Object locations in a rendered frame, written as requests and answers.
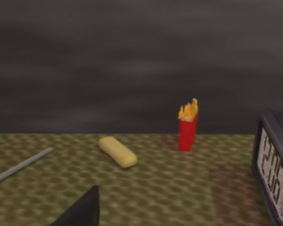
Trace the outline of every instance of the black dark object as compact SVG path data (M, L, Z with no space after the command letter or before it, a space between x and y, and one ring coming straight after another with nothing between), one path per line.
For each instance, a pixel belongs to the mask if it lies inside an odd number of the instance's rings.
M260 115L252 171L272 225L283 226L283 109Z
M93 186L51 226L99 226L99 187Z

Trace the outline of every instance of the yellow foam piece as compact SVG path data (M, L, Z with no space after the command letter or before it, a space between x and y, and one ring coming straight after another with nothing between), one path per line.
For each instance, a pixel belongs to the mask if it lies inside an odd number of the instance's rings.
M137 156L114 137L101 138L98 144L122 168L129 168L137 163Z

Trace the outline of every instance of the patterned tablecloth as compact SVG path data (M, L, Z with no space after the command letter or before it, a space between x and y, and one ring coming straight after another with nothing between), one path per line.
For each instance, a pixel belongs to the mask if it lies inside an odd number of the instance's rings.
M267 226L250 172L253 136L115 134L139 157L121 169L97 146L103 134L0 134L0 173L55 150L0 182L0 226L48 226L92 185L100 226Z

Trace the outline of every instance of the gray stick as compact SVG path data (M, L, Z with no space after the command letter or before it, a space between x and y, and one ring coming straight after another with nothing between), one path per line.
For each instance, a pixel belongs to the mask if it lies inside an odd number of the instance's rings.
M3 172L0 174L0 181L9 177L10 175L16 173L17 171L23 169L24 167L28 166L29 164L33 163L34 161L37 161L38 159L40 159L41 157L47 155L49 152L53 151L53 147L49 147L43 151L41 151L40 153L30 157L29 159L26 159L25 161L19 163L18 165L10 168L9 170Z

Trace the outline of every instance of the dark wall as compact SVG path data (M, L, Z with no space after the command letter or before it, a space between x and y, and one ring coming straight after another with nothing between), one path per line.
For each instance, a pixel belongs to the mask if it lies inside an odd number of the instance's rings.
M253 133L283 105L283 0L0 0L0 132Z

